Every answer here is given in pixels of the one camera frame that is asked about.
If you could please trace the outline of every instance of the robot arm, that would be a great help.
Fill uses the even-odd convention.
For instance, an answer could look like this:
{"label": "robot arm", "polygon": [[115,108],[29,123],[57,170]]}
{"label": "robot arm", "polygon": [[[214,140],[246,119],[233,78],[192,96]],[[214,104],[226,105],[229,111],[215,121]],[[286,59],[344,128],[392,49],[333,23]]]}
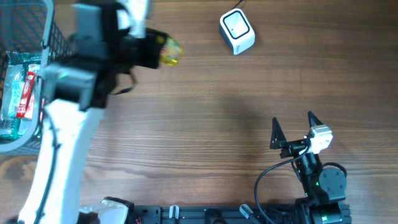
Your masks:
{"label": "robot arm", "polygon": [[[104,116],[107,96],[116,75],[135,65],[159,66],[168,35],[146,29],[149,2],[120,0],[104,4],[76,4],[76,53],[45,67],[45,106],[42,147],[28,199],[18,223],[77,223],[97,213],[101,223],[124,223],[128,204],[105,200],[79,211],[80,180],[90,139]],[[120,29],[127,11],[128,34]]]}
{"label": "robot arm", "polygon": [[288,142],[278,120],[272,120],[270,148],[281,149],[281,158],[293,157],[293,170],[305,192],[305,198],[296,200],[297,218],[301,223],[351,223],[348,206],[340,204],[346,198],[347,172],[334,162],[322,164],[318,156],[329,146],[332,131],[311,111],[308,121],[308,134],[301,140]]}

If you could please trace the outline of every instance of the red label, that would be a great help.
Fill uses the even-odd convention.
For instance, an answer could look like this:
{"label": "red label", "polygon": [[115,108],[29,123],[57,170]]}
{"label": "red label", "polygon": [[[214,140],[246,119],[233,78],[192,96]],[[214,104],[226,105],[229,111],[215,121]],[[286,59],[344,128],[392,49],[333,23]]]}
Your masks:
{"label": "red label", "polygon": [[21,101],[19,102],[17,118],[23,118],[25,116],[26,109],[29,105],[30,96],[32,95],[33,86],[35,84],[36,74],[38,73],[39,71],[35,70],[34,72],[31,72],[30,69],[27,73]]}
{"label": "red label", "polygon": [[34,103],[35,103],[35,95],[32,94],[32,96],[30,97],[30,100],[29,100],[29,105],[26,109],[25,118],[32,119]]}

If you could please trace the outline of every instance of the gray basket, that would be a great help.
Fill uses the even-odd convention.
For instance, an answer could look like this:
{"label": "gray basket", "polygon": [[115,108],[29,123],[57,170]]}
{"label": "gray basket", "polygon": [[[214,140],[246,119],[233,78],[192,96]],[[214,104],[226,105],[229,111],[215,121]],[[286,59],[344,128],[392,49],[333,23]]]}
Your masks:
{"label": "gray basket", "polygon": [[[71,54],[54,19],[52,0],[0,0],[0,106],[6,77],[7,57],[5,51],[24,53],[42,52],[41,68],[50,61]],[[42,117],[42,79],[38,79],[32,123],[26,133],[12,141],[0,139],[0,154],[32,155],[40,150],[40,138],[35,137]]]}

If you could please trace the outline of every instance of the white smart speaker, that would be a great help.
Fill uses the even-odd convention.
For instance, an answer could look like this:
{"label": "white smart speaker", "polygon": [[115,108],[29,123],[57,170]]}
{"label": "white smart speaker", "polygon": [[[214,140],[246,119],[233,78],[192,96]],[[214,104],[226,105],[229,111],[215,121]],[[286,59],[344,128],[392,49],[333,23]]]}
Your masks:
{"label": "white smart speaker", "polygon": [[241,9],[233,9],[221,16],[220,34],[234,52],[234,55],[251,47],[256,37]]}

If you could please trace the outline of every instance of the black bracket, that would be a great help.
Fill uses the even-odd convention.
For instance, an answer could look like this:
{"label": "black bracket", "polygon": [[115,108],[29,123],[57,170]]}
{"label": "black bracket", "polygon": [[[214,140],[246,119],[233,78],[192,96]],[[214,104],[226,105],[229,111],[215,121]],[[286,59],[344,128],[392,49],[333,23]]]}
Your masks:
{"label": "black bracket", "polygon": [[[308,122],[310,123],[310,128],[318,125],[322,125],[323,123],[312,113],[312,111],[308,112]],[[280,153],[280,158],[286,158],[294,156],[298,154],[301,150],[304,150],[306,147],[310,147],[310,135],[304,136],[301,140],[296,141],[287,141],[285,134],[278,122],[277,118],[272,119],[272,134],[271,141],[269,143],[270,149],[282,149]]]}

